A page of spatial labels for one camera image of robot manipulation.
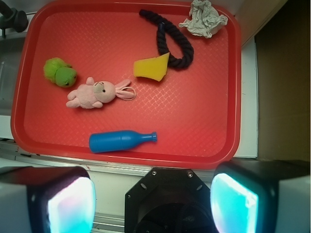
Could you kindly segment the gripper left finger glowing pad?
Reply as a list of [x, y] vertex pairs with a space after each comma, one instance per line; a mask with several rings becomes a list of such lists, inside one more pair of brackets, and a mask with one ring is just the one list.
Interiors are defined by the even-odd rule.
[[95, 185], [80, 166], [0, 169], [2, 233], [89, 233]]

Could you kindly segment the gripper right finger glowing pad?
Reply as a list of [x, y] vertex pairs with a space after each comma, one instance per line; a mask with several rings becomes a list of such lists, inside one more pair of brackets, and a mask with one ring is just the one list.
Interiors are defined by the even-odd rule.
[[220, 233], [309, 233], [310, 163], [223, 162], [215, 169], [210, 204]]

